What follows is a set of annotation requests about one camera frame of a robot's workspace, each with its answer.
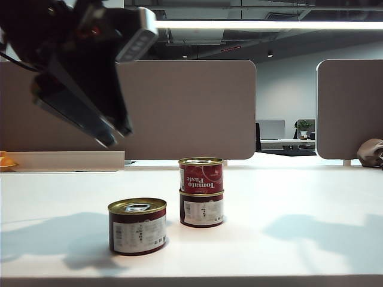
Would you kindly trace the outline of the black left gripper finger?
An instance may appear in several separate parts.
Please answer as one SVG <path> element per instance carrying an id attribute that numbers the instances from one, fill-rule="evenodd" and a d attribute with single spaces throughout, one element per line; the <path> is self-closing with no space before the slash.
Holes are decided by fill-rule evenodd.
<path id="1" fill-rule="evenodd" d="M 55 56 L 52 75 L 94 110 L 109 128 L 122 136 L 132 133 L 113 58 Z"/>
<path id="2" fill-rule="evenodd" d="M 117 143 L 107 123 L 49 74 L 35 76 L 31 92 L 34 104 L 91 136 L 102 146 L 109 147 Z"/>

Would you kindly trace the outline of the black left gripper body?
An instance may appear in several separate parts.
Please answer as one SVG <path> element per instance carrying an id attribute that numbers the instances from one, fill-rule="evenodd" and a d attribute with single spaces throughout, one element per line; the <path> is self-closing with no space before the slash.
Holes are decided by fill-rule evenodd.
<path id="1" fill-rule="evenodd" d="M 113 62 L 131 62 L 138 58 L 138 10 L 107 8 L 101 2 L 64 2 L 44 4 L 47 14 L 41 42 L 41 58 L 54 54 L 72 57 L 99 53 Z"/>

